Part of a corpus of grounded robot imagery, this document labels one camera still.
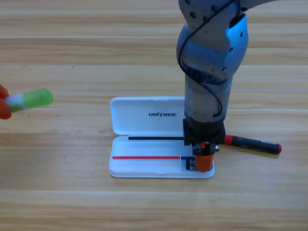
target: wooden table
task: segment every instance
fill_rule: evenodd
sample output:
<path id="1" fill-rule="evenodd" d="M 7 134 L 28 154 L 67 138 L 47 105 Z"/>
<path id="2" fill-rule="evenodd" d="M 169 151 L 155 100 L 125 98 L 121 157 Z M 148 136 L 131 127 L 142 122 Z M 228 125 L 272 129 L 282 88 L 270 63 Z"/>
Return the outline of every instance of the wooden table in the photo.
<path id="1" fill-rule="evenodd" d="M 247 12 L 229 134 L 279 158 L 222 147 L 207 180 L 109 175 L 109 101 L 183 96 L 177 0 L 1 0 L 0 83 L 55 103 L 0 121 L 3 231 L 307 231 L 308 1 Z"/>

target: red line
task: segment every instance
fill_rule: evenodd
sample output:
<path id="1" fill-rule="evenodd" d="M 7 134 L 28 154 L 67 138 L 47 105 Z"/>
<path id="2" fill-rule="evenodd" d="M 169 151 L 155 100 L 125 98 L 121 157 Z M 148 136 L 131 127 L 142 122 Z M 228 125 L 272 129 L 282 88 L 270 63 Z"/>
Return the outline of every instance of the red line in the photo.
<path id="1" fill-rule="evenodd" d="M 180 160 L 180 156 L 113 156 L 115 160 Z"/>

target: glue stick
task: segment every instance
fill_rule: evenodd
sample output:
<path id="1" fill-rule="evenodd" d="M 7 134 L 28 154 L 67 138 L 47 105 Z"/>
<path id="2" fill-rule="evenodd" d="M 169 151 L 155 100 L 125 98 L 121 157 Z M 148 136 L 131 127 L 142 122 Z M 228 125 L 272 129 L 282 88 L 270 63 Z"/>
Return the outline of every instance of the glue stick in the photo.
<path id="1" fill-rule="evenodd" d="M 53 96 L 48 89 L 39 89 L 9 96 L 4 99 L 10 111 L 18 112 L 34 107 L 42 107 L 53 103 Z"/>

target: finger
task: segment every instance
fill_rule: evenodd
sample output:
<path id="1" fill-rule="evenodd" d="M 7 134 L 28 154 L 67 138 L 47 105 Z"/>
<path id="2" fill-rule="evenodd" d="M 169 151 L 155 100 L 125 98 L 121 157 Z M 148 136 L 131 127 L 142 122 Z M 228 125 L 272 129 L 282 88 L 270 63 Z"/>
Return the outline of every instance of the finger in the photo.
<path id="1" fill-rule="evenodd" d="M 0 99 L 0 119 L 9 119 L 11 118 L 12 113 L 3 99 Z"/>
<path id="2" fill-rule="evenodd" d="M 8 91 L 0 84 L 0 98 L 4 99 L 6 97 L 9 97 Z"/>

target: black marker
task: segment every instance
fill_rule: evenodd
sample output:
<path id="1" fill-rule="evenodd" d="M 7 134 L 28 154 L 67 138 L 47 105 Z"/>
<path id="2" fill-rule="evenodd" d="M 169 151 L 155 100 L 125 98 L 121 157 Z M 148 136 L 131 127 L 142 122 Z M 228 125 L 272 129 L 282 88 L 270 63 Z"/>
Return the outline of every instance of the black marker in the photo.
<path id="1" fill-rule="evenodd" d="M 231 135 L 225 136 L 224 144 L 272 154 L 279 154 L 282 151 L 282 146 L 277 143 L 258 141 Z"/>

